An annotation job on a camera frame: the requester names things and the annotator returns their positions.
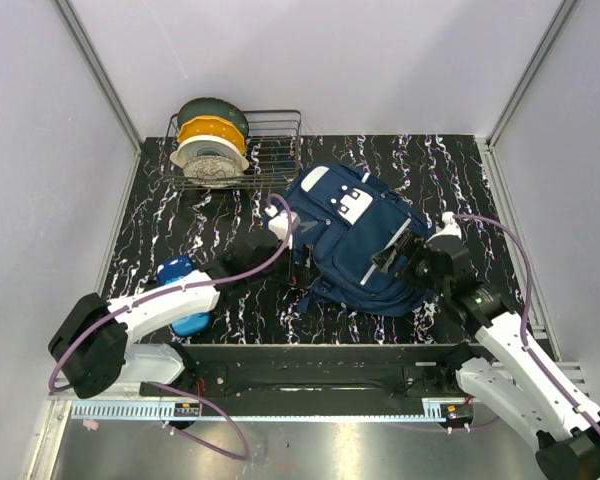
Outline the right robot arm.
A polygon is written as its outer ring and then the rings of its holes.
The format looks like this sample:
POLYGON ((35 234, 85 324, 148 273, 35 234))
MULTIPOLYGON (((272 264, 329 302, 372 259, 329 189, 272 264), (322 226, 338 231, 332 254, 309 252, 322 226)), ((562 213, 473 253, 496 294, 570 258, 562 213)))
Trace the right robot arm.
POLYGON ((600 407, 530 336, 498 288, 480 280, 460 234, 402 235, 373 257, 407 285, 434 291, 447 315, 502 366, 457 346, 434 371, 446 396, 463 391, 491 409, 532 449, 548 479, 600 478, 600 407))

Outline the navy blue student backpack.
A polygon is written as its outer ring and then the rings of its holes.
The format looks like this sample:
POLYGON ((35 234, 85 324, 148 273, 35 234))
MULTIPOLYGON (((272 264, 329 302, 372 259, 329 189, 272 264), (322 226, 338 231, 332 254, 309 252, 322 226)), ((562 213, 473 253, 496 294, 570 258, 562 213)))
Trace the navy blue student backpack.
POLYGON ((400 317, 433 296, 382 273, 372 262, 405 230, 424 239, 431 235, 423 216, 384 181, 347 165, 320 164, 304 169, 284 199, 299 217, 293 244, 311 245, 310 268, 317 270, 297 304, 299 312, 328 303, 400 317))

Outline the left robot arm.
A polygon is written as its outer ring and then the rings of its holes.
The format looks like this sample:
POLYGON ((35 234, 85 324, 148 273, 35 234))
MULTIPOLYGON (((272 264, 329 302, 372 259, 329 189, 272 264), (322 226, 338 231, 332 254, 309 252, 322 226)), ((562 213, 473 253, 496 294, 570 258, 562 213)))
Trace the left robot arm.
POLYGON ((251 283, 285 276, 292 239, 256 230, 170 284, 110 300, 83 296, 49 342, 56 362, 49 390, 89 399, 118 383, 151 383, 188 394, 196 382, 190 360, 175 346, 143 338, 183 317, 225 308, 251 283))

